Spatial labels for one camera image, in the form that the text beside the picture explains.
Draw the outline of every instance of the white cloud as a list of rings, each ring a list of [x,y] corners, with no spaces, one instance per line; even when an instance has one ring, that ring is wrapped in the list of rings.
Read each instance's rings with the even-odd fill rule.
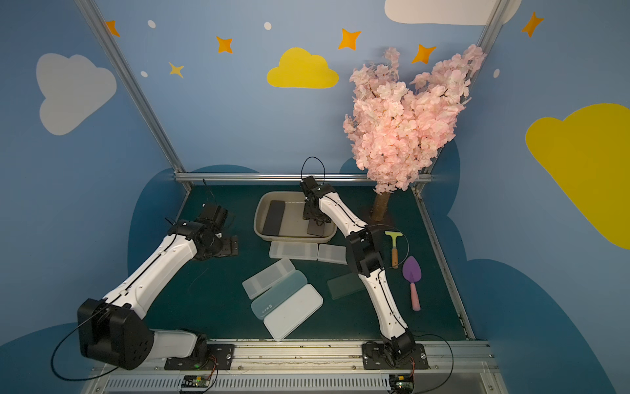
[[[503,23],[514,16],[521,0],[510,0]],[[441,25],[485,25],[496,0],[385,0],[385,14],[394,22]]]
[[[40,119],[56,136],[74,130],[116,93],[116,78],[111,71],[97,68],[88,58],[70,59],[45,54],[37,62],[37,84],[44,99]]]

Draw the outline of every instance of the wooden handle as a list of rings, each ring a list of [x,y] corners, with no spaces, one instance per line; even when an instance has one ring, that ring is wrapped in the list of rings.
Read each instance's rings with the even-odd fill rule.
[[[398,268],[398,249],[392,248],[392,268]]]

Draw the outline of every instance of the yellow cloud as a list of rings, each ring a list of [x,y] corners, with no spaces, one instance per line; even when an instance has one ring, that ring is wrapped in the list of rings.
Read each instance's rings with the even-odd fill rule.
[[[326,59],[311,55],[302,48],[291,48],[284,52],[278,67],[267,73],[267,82],[277,88],[332,88],[339,75],[328,68]]]
[[[630,249],[630,109],[596,104],[564,121],[542,118],[525,141],[597,231]]]

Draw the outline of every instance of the black joint housing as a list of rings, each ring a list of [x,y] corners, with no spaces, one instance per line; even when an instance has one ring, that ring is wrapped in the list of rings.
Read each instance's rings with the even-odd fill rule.
[[[220,254],[223,249],[223,242],[218,234],[221,233],[226,219],[225,208],[206,203],[199,217],[194,221],[177,221],[168,234],[183,235],[187,240],[193,240],[197,248],[197,254],[193,260],[208,260]]]
[[[79,347],[84,357],[134,369],[149,355],[153,331],[134,311],[89,298],[77,311],[79,324],[87,319],[79,327]]]
[[[385,358],[387,362],[392,366],[400,365],[403,362],[409,361],[409,357],[416,348],[416,340],[413,337],[411,331],[408,328],[404,329],[399,337],[383,338],[383,344],[385,346]]]
[[[381,257],[382,231],[365,228],[346,237],[346,261],[355,274],[370,276],[384,269]]]

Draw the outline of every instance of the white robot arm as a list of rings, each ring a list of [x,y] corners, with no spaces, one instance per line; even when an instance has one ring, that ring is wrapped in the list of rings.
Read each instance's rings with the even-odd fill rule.
[[[303,218],[320,223],[332,220],[346,237],[346,262],[370,295],[379,318],[386,357],[392,365],[407,359],[415,348],[415,340],[387,284],[380,253],[381,232],[370,229],[349,210],[332,186],[318,185],[313,177],[304,179],[300,186],[306,196]]]
[[[206,204],[194,221],[171,227],[155,252],[101,300],[88,299],[77,312],[79,346],[84,357],[134,369],[147,359],[207,358],[204,335],[149,330],[142,321],[160,291],[191,259],[238,254],[236,237],[222,237],[227,211]]]

